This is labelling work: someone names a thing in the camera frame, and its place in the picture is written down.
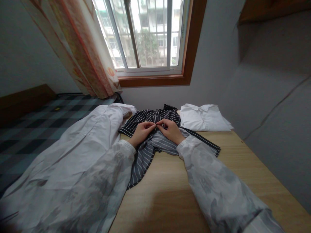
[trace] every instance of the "curtain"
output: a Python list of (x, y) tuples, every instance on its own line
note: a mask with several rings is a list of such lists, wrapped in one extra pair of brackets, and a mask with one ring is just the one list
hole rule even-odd
[(21, 0), (83, 94), (121, 91), (92, 0)]

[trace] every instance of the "white sleeve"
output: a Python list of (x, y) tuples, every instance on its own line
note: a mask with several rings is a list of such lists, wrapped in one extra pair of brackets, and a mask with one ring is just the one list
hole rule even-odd
[(264, 221), (259, 232), (272, 229), (264, 216), (274, 223), (272, 232), (283, 232), (272, 214), (265, 214), (271, 213), (268, 206), (205, 143), (189, 136), (177, 146), (177, 151), (185, 162), (189, 185), (211, 232), (242, 232), (256, 216), (263, 216), (260, 220)]
[(130, 181), (135, 153), (125, 140), (114, 144), (74, 185), (53, 221), (46, 223), (49, 229), (108, 232)]

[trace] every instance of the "tree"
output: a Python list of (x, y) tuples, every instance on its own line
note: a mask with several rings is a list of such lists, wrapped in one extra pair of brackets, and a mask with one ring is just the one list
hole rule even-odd
[(149, 66), (156, 63), (159, 51), (155, 34), (150, 33), (147, 29), (143, 29), (137, 35), (137, 49), (141, 66)]

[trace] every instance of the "plaid bed sheet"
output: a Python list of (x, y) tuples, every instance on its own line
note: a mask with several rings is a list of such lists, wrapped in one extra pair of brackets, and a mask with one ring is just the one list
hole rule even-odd
[(61, 96), (0, 128), (0, 197), (67, 128), (98, 105), (112, 104), (115, 100), (116, 96), (106, 100), (89, 95)]

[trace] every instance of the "desk surface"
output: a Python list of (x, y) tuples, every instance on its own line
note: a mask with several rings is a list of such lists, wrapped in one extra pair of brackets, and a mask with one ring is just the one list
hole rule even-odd
[[(235, 132), (199, 134), (221, 147), (219, 160), (272, 209), (286, 232), (311, 232), (311, 216)], [(110, 232), (209, 232), (183, 160), (157, 152), (142, 181), (125, 193)]]

